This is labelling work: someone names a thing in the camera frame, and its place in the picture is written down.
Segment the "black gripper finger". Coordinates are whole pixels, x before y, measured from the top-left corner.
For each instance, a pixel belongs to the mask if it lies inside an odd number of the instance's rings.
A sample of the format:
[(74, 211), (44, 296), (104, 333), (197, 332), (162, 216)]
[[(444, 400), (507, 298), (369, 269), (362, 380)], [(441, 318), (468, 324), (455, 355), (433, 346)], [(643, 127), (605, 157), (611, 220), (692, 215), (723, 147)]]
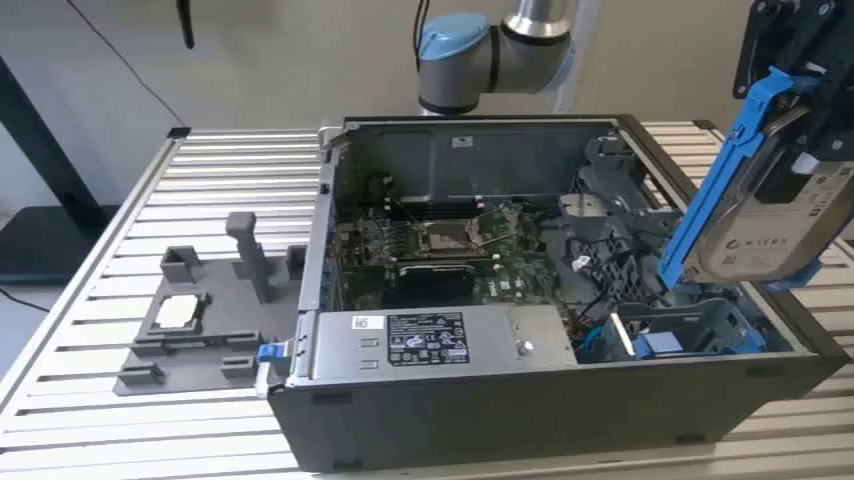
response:
[(807, 152), (783, 150), (756, 190), (760, 203), (791, 203), (809, 180), (819, 160)]

